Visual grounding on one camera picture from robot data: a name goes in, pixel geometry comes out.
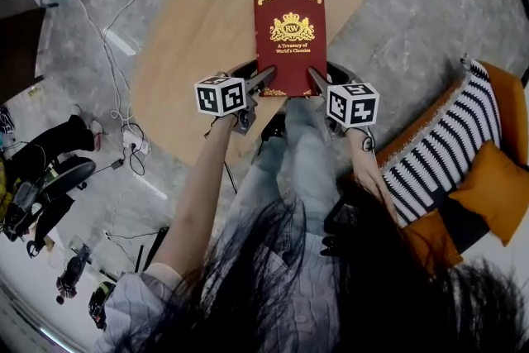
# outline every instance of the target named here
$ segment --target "book cover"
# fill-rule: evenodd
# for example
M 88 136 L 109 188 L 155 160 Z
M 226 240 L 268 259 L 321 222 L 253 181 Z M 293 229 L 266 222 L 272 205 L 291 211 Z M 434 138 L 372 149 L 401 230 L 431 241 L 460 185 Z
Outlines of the book cover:
M 277 69 L 261 96 L 316 95 L 307 70 L 326 79 L 324 0 L 254 0 L 254 8 L 258 70 Z

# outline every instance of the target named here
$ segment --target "gold crest emblem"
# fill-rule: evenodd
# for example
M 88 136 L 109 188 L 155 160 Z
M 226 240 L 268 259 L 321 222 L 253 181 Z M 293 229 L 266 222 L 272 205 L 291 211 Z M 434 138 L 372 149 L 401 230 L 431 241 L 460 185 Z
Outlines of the gold crest emblem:
M 308 18 L 299 21 L 297 13 L 283 15 L 283 22 L 274 18 L 274 26 L 270 27 L 272 41 L 309 41 L 314 40 L 314 26 L 310 25 Z

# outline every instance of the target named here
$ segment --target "marble floor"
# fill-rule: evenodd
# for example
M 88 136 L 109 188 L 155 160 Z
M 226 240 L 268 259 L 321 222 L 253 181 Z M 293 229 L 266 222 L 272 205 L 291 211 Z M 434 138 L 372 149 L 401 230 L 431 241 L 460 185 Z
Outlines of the marble floor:
M 104 29 L 130 0 L 83 0 L 88 15 Z M 131 50 L 141 50 L 161 0 L 135 0 L 112 26 Z M 329 57 L 353 69 L 381 93 L 379 145 L 390 141 L 413 121 L 455 77 L 459 58 L 469 53 L 509 72 L 522 75 L 529 65 L 529 21 L 520 0 L 365 0 L 331 43 Z M 135 56 L 111 43 L 116 62 L 131 80 Z M 122 122 L 112 119 L 116 108 L 112 75 L 102 44 L 90 26 L 79 0 L 65 0 L 47 13 L 38 57 L 38 72 L 45 80 L 31 95 L 23 93 L 8 106 L 17 126 L 17 139 L 29 141 L 69 116 L 79 104 L 104 126 L 108 135 L 102 151 L 86 154 L 98 168 L 122 156 Z M 117 76 L 126 112 L 126 85 Z M 234 167 L 241 181 L 249 158 Z M 131 270 L 140 244 L 152 236 L 106 241 L 102 230 L 123 236 L 158 230 L 169 222 L 183 187 L 188 167 L 153 146 L 143 179 L 135 178 L 128 164 L 89 180 L 88 188 L 73 194 L 76 202 L 58 225 L 67 244 L 79 236 L 115 270 Z M 219 214 L 233 199 L 224 178 Z

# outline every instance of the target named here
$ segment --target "long hair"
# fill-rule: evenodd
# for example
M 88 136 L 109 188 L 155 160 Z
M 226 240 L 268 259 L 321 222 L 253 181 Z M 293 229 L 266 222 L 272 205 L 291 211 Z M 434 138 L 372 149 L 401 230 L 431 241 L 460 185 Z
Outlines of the long hair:
M 335 352 L 520 350 L 523 301 L 510 277 L 486 263 L 449 269 L 435 251 L 432 273 L 377 197 L 352 181 L 344 195 L 355 211 L 335 234 Z M 282 316 L 303 263 L 303 231 L 291 232 L 295 209 L 274 203 L 219 241 L 149 336 L 134 342 L 130 334 L 117 350 L 278 351 L 270 334 L 293 325 Z M 293 260 L 271 270 L 287 234 L 297 234 Z

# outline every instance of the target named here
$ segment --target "person's right arm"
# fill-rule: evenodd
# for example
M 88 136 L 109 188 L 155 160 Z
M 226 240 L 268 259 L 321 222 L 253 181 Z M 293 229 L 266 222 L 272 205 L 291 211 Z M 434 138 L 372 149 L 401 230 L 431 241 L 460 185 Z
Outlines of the person's right arm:
M 380 173 L 379 164 L 373 151 L 364 151 L 362 143 L 366 134 L 355 128 L 351 128 L 347 133 L 350 145 L 350 157 L 355 172 L 355 179 L 362 186 L 367 188 L 377 198 L 382 200 L 393 220 L 397 222 L 397 211 L 389 194 L 388 187 Z

